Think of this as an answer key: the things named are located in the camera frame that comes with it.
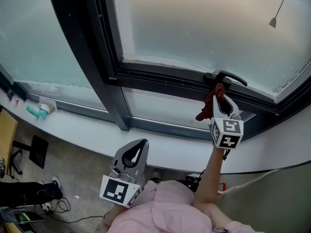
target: white cable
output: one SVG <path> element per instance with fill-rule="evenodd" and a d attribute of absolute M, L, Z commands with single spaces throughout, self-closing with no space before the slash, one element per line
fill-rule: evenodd
<path fill-rule="evenodd" d="M 55 207 L 55 211 L 57 211 L 57 212 L 59 212 L 60 213 L 60 211 L 56 208 L 56 206 L 55 206 L 55 204 L 54 203 L 52 203 L 52 202 L 50 202 L 54 207 Z M 68 218 L 69 220 L 71 220 L 72 222 L 74 222 L 74 220 L 72 220 L 69 216 L 67 216 L 67 215 L 65 215 L 64 213 L 60 213 L 60 215 L 62 215 L 62 216 L 64 216 L 64 217 L 66 217 L 66 218 Z M 77 224 L 77 225 L 79 225 L 82 229 L 84 229 L 85 231 L 87 231 L 87 232 L 91 232 L 91 233 L 93 233 L 94 231 L 95 231 L 95 229 L 93 229 L 92 227 L 90 227 L 90 226 L 87 226 L 87 225 L 83 225 L 83 224 L 80 224 L 80 223 L 77 223 L 77 222 L 75 222 L 75 224 Z"/>
<path fill-rule="evenodd" d="M 230 189 L 228 189 L 228 190 L 225 190 L 225 191 L 218 191 L 218 193 L 220 194 L 219 196 L 225 195 L 225 194 L 227 194 L 227 193 L 229 193 L 229 192 L 231 192 L 231 191 L 233 191 L 233 190 L 236 190 L 236 189 L 242 188 L 242 187 L 244 187 L 244 186 L 247 186 L 247 185 L 249 185 L 249 184 L 251 184 L 251 183 L 253 183 L 253 182 L 255 182 L 255 181 L 258 181 L 258 180 L 262 179 L 263 177 L 265 177 L 265 176 L 267 176 L 267 175 L 269 175 L 269 174 L 271 174 L 271 173 L 277 172 L 277 171 L 279 171 L 279 170 L 281 170 L 281 169 L 274 169 L 274 170 L 271 170 L 271 171 L 266 172 L 265 174 L 261 175 L 260 177 L 254 179 L 254 180 L 252 180 L 252 181 L 249 181 L 249 182 L 247 182 L 247 183 L 245 183 L 245 184 L 234 186 L 234 187 L 232 187 L 232 188 L 230 188 Z"/>

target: window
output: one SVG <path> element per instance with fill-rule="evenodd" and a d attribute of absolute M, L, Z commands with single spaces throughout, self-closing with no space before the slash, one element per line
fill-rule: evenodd
<path fill-rule="evenodd" d="M 16 38 L 15 48 L 23 47 L 16 51 L 20 58 L 10 53 L 0 59 L 29 99 L 38 94 L 96 112 L 107 110 L 105 116 L 76 113 L 113 121 L 125 131 L 132 127 L 203 140 L 211 140 L 208 126 L 195 116 L 216 83 L 224 84 L 240 109 L 244 140 L 311 103 L 311 0 L 43 4 L 44 13 L 31 14 L 34 18 L 22 28 L 28 46 L 20 46 Z M 279 8 L 272 27 L 269 22 Z M 9 13 L 6 17 L 18 19 Z M 31 37 L 36 31 L 41 37 Z M 7 48 L 3 38 L 0 43 Z M 221 70 L 230 73 L 220 75 Z M 14 82 L 5 85 L 21 93 Z"/>

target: human arm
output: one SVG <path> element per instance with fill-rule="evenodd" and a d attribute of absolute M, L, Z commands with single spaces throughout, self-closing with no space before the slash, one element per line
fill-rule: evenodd
<path fill-rule="evenodd" d="M 214 146 L 192 202 L 193 207 L 210 218 L 216 229 L 223 229 L 228 223 L 232 222 L 216 205 L 224 151 L 224 149 Z"/>
<path fill-rule="evenodd" d="M 122 212 L 126 211 L 127 208 L 115 205 L 112 210 L 106 215 L 106 217 L 100 222 L 100 224 L 97 226 L 94 233 L 107 233 L 110 229 L 113 220 L 120 215 Z"/>

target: black chair leg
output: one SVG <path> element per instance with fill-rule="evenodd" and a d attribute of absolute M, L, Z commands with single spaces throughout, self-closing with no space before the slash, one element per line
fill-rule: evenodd
<path fill-rule="evenodd" d="M 22 153 L 22 150 L 18 150 L 17 152 L 15 152 L 14 154 L 12 154 L 11 156 L 11 160 L 10 160 L 10 165 L 9 165 L 9 168 L 10 168 L 10 175 L 12 174 L 12 166 L 14 168 L 14 170 L 19 174 L 19 175 L 22 175 L 23 172 L 18 170 L 18 168 L 16 167 L 15 163 L 14 163 L 14 158 L 19 154 L 19 153 Z"/>

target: window frame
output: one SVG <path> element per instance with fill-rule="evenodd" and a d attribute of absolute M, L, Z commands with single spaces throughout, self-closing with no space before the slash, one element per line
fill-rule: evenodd
<path fill-rule="evenodd" d="M 203 101 L 215 86 L 213 82 L 204 81 L 204 73 L 176 67 L 123 63 L 114 0 L 51 2 L 75 58 L 109 112 L 106 116 L 95 113 L 90 117 L 113 121 L 124 131 L 133 127 L 212 140 L 207 130 L 131 116 L 122 90 L 123 87 L 127 87 Z M 308 98 L 311 95 L 311 78 L 279 103 L 236 83 L 226 89 L 226 94 L 236 102 L 240 110 L 256 114 L 244 124 L 243 140 L 246 140 L 287 120 L 310 105 L 311 100 Z M 28 94 L 27 98 L 37 100 L 38 97 Z M 57 103 L 61 109 L 80 115 L 85 113 L 85 108 L 76 110 L 72 104 L 61 101 Z"/>

